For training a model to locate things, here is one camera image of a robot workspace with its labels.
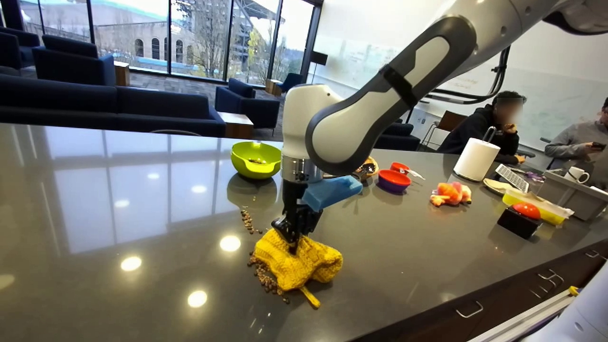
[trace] wall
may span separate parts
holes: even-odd
[[[315,80],[339,95],[360,88],[376,71],[431,25],[452,0],[324,0],[315,50],[328,56]],[[592,120],[608,97],[608,35],[571,37],[537,23],[520,37],[509,57],[503,90],[526,94],[522,143],[543,149],[539,137],[554,137],[573,122]],[[444,84],[444,90],[488,94],[497,57]],[[429,101],[421,113],[471,114],[474,107]]]

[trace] countertop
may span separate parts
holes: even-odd
[[[246,268],[258,236],[239,219],[246,208],[269,227],[281,179],[239,179],[233,143],[0,126],[0,339],[347,341],[608,238],[604,217],[520,240],[471,183],[471,206],[436,209],[453,156],[374,151],[425,181],[328,208],[311,238],[339,249],[343,270],[309,287],[320,310],[298,293],[282,303]]]

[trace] gray countertop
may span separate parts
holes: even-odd
[[[311,236],[345,263],[332,285],[309,287],[322,304],[311,310],[265,295],[246,268],[258,236],[239,208],[269,227],[281,179],[235,177],[233,143],[0,126],[0,339],[347,341],[608,238],[602,219],[524,242],[495,227],[505,208],[478,185],[471,206],[436,209],[427,200],[455,179],[453,156],[376,151],[427,181],[324,211]],[[140,268],[123,272],[132,255]],[[201,308],[187,306],[195,291]]]

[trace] kitchen counter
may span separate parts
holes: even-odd
[[[281,179],[250,185],[231,139],[0,126],[1,341],[347,341],[605,240],[608,219],[495,227],[499,198],[433,208],[453,156],[374,151],[425,177],[328,208],[315,240],[341,251],[332,285],[263,293],[246,268],[256,227],[281,213]]]

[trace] lime green bowl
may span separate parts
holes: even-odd
[[[281,151],[256,141],[235,143],[229,160],[244,179],[271,179],[281,170]]]

